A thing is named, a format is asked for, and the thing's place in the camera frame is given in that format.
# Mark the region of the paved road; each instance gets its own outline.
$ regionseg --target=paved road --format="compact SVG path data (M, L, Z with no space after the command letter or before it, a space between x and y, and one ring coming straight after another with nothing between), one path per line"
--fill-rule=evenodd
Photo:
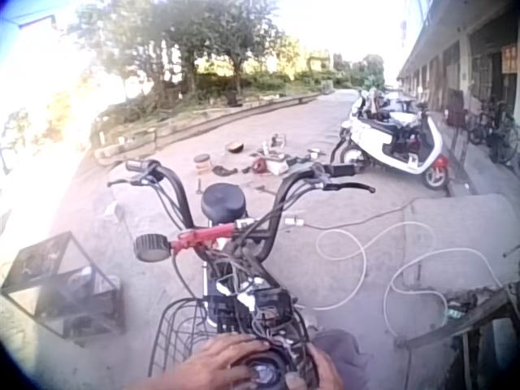
M202 225L205 220L199 208L200 197L195 194L197 177L193 155L209 153L214 165L246 167L251 163L249 154L272 133L287 135L286 153L302 156L310 147L319 147L328 153L336 143L340 123L348 114L355 97L356 93L339 91L304 106L243 119L203 136L169 145L153 158L159 159L179 174L194 218ZM225 154L224 146L230 141L243 141L244 152L238 155ZM72 384L82 384L82 388L120 388L144 377L150 346L163 307L176 298L186 296L169 262L143 264L132 256L132 237L144 232L161 232L172 237L176 230L172 228L151 190L121 186L112 192L104 186L107 179L125 175L122 167L108 172L96 167L91 159L85 159L52 224L50 234L72 230L106 273L121 278L127 312L127 332L124 336L94 342L86 349L57 343L53 336L36 330L39 343L38 372L41 375L42 372L52 373L46 378L60 383L67 382L70 384L67 388L75 388ZM377 193L370 195L354 190L341 193L314 192L302 198L288 213L304 218L307 223L331 226L369 218L402 206L416 197L444 196L443 193L434 193L424 188L419 178L394 171L369 170L355 180L376 187ZM203 176L202 186L205 188L219 181L238 184L244 189L251 215L264 214L273 201L270 194L260 193L254 187L263 184L275 191L280 184L280 178L273 175L240 173L223 180L209 173ZM106 207L114 200L124 211L123 223L116 222L110 216L102 217ZM404 218L402 212L397 212L384 219L351 227L349 231L362 243L366 243L387 226L402 222ZM267 268L307 306L325 306L340 301L353 291L362 269L360 257L348 262L327 262L320 258L314 248L318 234L308 228L284 228L271 257L266 261ZM330 236L323 243L327 251L334 255L357 250L348 239L340 235ZM394 350L393 338L385 330L380 305L389 277L406 257L405 233L397 229L375 246L377 248L374 247L369 253L366 282L360 293L340 310L320 313L318 320L321 326L342 327L358 337L362 350L371 356L367 361L374 388L397 388L401 387L404 379L406 356ZM200 261L187 252L179 256L179 262L188 283L201 293ZM413 308L424 310L425 305L431 307L428 315L421 316L423 329L427 330L432 323L438 322L438 305L433 299L427 300L426 304L424 301L411 304L407 301L405 305L393 306L392 309L397 319L411 315Z

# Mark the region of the wire cage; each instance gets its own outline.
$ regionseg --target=wire cage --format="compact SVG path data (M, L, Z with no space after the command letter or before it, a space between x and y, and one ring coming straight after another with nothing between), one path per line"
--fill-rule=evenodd
M157 376L188 359L217 329L207 321L204 301L197 298L179 299L162 312L148 376Z

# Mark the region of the concrete ground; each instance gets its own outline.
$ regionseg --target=concrete ground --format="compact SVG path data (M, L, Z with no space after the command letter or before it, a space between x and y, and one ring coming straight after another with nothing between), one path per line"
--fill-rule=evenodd
M196 223L202 225L205 219L200 211L200 196L195 194L195 154L209 153L214 165L240 169L251 163L249 154L276 132L287 135L285 151L289 154L302 156L311 147L328 153L336 143L340 123L356 96L354 91L338 91L304 106L243 119L203 136L169 145L153 158L172 168L183 180L193 216ZM238 155L224 153L224 147L230 141L243 141L244 152ZM169 262L144 264L133 256L132 238L144 232L160 232L173 237L176 230L151 189L123 185L106 188L107 180L127 174L121 166L108 171L96 166L90 157L85 158L63 194L48 231L52 236L71 230L107 274L120 277L127 316L124 335L93 341L80 349L28 323L22 314L2 301L2 318L9 320L9 326L2 329L2 339L28 372L54 384L54 388L122 388L144 378L163 308L171 301L187 296ZM249 213L259 216L271 208L273 197L254 188L263 184L275 191L280 180L273 175L238 173L219 178L207 173L202 177L202 187L221 181L240 185L247 198ZM506 281L518 277L514 260L498 258L508 245L518 241L515 232L520 231L514 213L502 198L446 199L443 193L426 189L419 178L395 171L368 170L352 180L376 187L376 194L358 190L313 192L287 214L297 215L311 225L329 227L362 221L409 203L395 213L347 230L365 245L395 223L418 220L431 224L437 232L437 249L476 247L486 251L499 279ZM121 222L111 215L103 216L113 201L117 201L123 210ZM319 231L310 227L284 227L266 261L267 269L306 306L328 306L341 301L353 291L362 270L360 256L346 262L329 262L321 258L315 249L318 235ZM358 338L361 350L367 356L371 388L403 387L408 357L394 347L393 336L384 324L383 294L399 267L428 251L429 239L419 229L411 227L391 230L367 248L366 278L353 299L336 310L317 312L320 326L343 328ZM348 238L333 233L324 237L323 250L340 256L357 248ZM202 293L200 260L187 251L179 255L179 264L192 289ZM486 279L486 270L474 275L473 264L468 260L465 267L452 258L432 261L427 272L426 268L421 270L418 281L414 274L411 277L419 287L434 286L442 292L461 288L454 285L461 280L465 281L461 284L463 288L492 286L492 281ZM443 279L442 276L449 272L452 277ZM399 297L395 294L390 297L389 320L404 337L427 332L438 326L441 318L442 308L435 297ZM414 353L409 388L436 388L452 355L449 343L425 347Z

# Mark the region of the white cable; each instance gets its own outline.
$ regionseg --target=white cable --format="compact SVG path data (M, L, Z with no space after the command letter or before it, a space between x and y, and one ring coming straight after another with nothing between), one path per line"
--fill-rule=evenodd
M313 309L314 310L318 310L318 311L320 311L320 310L321 311L323 311L323 310L332 310L332 309L336 309L336 308L344 305L348 301L350 301L350 299L352 299L356 295L356 293L359 291L359 288L362 286L362 283L365 280L365 276L366 276L366 249L368 247L370 247L372 244L374 244L381 236L383 236L387 232L391 231L393 228L397 228L397 227L405 226L405 225L415 225L415 226L419 226L421 228L426 228L430 232L430 234L431 234L431 248L425 254L415 258L414 260L406 263L404 266L399 268L397 270L397 272L393 275L392 279L390 280L390 283L388 284L388 286L387 286L387 288L386 288L386 290L384 292L384 296L383 296L383 316L384 316L384 322L386 323L386 326L387 326L388 330L390 331L390 333L392 333L392 335L394 337L397 337L398 335L394 331L394 329L392 328L392 325L390 324L390 321L388 320L388 310L387 310L387 301L388 301L388 294L390 292L390 289L392 289L396 293L405 294L405 295L425 295L425 294L430 294L430 295L435 295L435 296L439 297L439 299L443 302L443 306L444 306L444 318L443 318L442 324L445 325L447 320L448 320L448 301L446 300L446 297L441 292L438 292L438 291L435 291L435 290L406 291L406 290L401 290L400 288L396 287L396 285L394 284L394 282L397 279L397 277L400 274L402 274L407 268L418 264L419 262L421 262L422 260L425 260L426 258L429 258L429 257L434 256L436 254L446 254L446 253L451 253L451 252L468 252L468 253L471 253L471 254L475 254L476 256L478 256L484 262L484 264L486 265L487 269L489 270L489 273L491 274L491 276L492 276L493 280L495 281L495 283L499 287L502 287L502 283L496 277L496 274L493 271L493 269L491 268L491 265L489 264L489 261L478 250L472 249L472 248L449 248L449 249L440 249L440 250L435 250L434 251L433 248L436 245L436 234L433 231L433 229L430 226L426 225L425 223L420 223L420 222L415 222L415 221L406 221L406 222L395 223L392 226L390 226L390 227L386 228L385 230L383 230L382 232L380 232L377 236L375 236L372 240L370 240L364 246L359 242L359 240L352 233L347 232L345 230L333 228L333 229L326 230L326 231L320 233L320 235L316 239L316 243L315 243L316 251L323 258L325 258L327 260L335 261L335 262L348 260L349 258L352 258L352 257L354 257L354 256L356 256L358 254L361 254L362 255L362 261L363 261L363 264L362 264L362 274L361 274L361 277L360 277L359 281L357 282L357 285L356 285L355 289L345 299L343 299L342 301L340 301L340 302L338 302L336 304L333 304L333 305L318 306L318 307L314 307ZM348 255L348 256L332 257L332 256L326 255L320 249L319 242L323 239L323 237L325 235L327 235L328 233L332 233L332 232L345 234L346 236L350 237L356 243L356 245L358 246L359 250L357 252L353 253L353 254Z

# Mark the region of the scooter seat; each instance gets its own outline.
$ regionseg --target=scooter seat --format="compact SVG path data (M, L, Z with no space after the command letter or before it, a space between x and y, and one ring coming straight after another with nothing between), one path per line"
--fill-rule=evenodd
M238 185L216 183L204 190L202 213L214 224L230 223L245 213L245 196Z
M380 130L381 132L386 132L387 134L394 136L399 132L399 128L397 125L393 123L385 123L379 122L378 120L373 119L359 119L364 124L368 124L371 128L375 128L376 130Z

